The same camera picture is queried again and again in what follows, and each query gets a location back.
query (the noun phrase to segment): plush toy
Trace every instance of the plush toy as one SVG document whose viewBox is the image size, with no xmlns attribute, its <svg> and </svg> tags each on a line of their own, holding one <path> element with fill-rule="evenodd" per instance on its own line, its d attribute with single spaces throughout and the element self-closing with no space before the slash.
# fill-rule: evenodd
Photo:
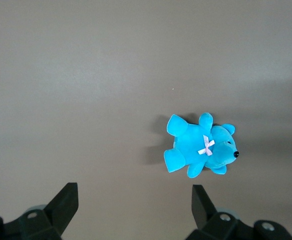
<svg viewBox="0 0 292 240">
<path fill-rule="evenodd" d="M 226 165 L 239 156 L 232 135 L 231 124 L 212 126 L 213 118 L 204 113 L 199 124 L 189 124 L 177 115 L 171 116 L 167 132 L 175 137 L 173 149 L 166 150 L 164 158 L 168 171 L 174 172 L 189 165 L 187 175 L 197 177 L 204 167 L 216 174 L 225 174 Z"/>
</svg>

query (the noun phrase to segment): pink ribbon bow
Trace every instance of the pink ribbon bow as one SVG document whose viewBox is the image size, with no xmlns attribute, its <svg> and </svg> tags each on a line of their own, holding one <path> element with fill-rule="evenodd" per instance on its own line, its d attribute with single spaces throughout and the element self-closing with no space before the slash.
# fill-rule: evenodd
<svg viewBox="0 0 292 240">
<path fill-rule="evenodd" d="M 212 151 L 209 149 L 209 147 L 213 146 L 215 144 L 215 141 L 212 140 L 209 142 L 208 137 L 204 135 L 204 142 L 205 142 L 205 148 L 202 150 L 199 150 L 198 153 L 200 155 L 202 155 L 202 154 L 207 154 L 208 156 L 212 155 Z"/>
</svg>

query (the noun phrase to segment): teddy bear leg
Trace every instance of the teddy bear leg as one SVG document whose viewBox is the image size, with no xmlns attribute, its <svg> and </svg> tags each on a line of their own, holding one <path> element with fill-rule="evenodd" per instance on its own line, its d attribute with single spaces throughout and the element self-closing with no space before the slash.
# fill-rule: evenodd
<svg viewBox="0 0 292 240">
<path fill-rule="evenodd" d="M 204 162 L 192 163 L 191 165 L 189 165 L 187 171 L 188 177 L 190 177 L 191 179 L 197 177 L 204 168 L 204 165 Z"/>
<path fill-rule="evenodd" d="M 177 115 L 171 116 L 168 124 L 167 124 L 167 132 L 170 135 L 178 137 L 185 133 L 188 128 L 188 123 Z"/>
<path fill-rule="evenodd" d="M 165 163 L 168 169 L 168 172 L 174 172 L 186 165 L 186 160 L 182 153 L 178 149 L 169 149 L 164 153 Z"/>
<path fill-rule="evenodd" d="M 225 174 L 227 172 L 227 167 L 226 166 L 222 166 L 220 168 L 211 168 L 212 172 L 215 174 Z"/>
</svg>

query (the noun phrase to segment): teddy bear head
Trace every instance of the teddy bear head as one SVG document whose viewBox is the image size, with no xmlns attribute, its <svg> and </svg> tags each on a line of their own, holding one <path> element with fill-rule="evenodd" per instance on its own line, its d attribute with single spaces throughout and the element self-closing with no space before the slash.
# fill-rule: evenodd
<svg viewBox="0 0 292 240">
<path fill-rule="evenodd" d="M 235 141 L 232 135 L 235 127 L 231 124 L 215 125 L 211 128 L 213 146 L 212 155 L 208 158 L 205 167 L 216 174 L 225 174 L 226 165 L 232 163 L 239 156 Z"/>
</svg>

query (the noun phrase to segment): teddy bear ear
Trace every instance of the teddy bear ear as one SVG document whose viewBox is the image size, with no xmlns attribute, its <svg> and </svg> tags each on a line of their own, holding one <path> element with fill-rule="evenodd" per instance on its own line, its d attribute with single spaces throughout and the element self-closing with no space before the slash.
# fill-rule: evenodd
<svg viewBox="0 0 292 240">
<path fill-rule="evenodd" d="M 230 135 L 233 135 L 235 133 L 235 126 L 234 125 L 225 123 L 225 124 L 223 124 L 221 126 L 223 128 L 225 128 L 230 133 Z"/>
</svg>

